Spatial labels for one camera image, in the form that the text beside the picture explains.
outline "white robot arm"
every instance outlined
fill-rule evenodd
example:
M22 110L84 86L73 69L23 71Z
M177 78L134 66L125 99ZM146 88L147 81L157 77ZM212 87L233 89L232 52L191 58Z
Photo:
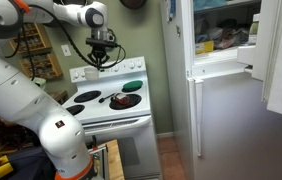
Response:
M30 6L23 15L20 8ZM49 0L0 0L0 45L15 36L22 22L48 23L52 17L92 28L93 39L107 41L106 6L57 5ZM81 123L0 55L0 117L34 131L57 173L55 179L95 176Z

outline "green wall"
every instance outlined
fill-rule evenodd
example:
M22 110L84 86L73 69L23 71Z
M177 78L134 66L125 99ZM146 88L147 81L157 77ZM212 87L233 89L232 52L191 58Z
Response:
M157 133L172 132L173 124L159 0L149 0L144 7L138 10L125 8L119 0L100 0L100 2L108 7L108 28L115 32L117 43L125 48L127 58L145 56ZM91 49L85 44L85 39L90 37L90 30L71 25L66 25L66 28L80 51L83 54L88 54ZM46 31L64 73L63 77L48 81L46 91L65 89L71 96L76 92L76 87L70 81L69 69L87 64L76 55L72 47L70 47L71 56L65 57L63 55L61 45L71 45L60 28L46 28ZM5 47L3 52L7 52L8 49L10 50L10 47ZM110 53L110 56L114 60L117 51ZM15 59L12 64L18 66Z

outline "tile floor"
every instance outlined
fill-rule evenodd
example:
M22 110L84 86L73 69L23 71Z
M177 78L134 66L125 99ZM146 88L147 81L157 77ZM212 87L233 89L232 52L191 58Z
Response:
M164 180L186 180L173 137L158 138Z

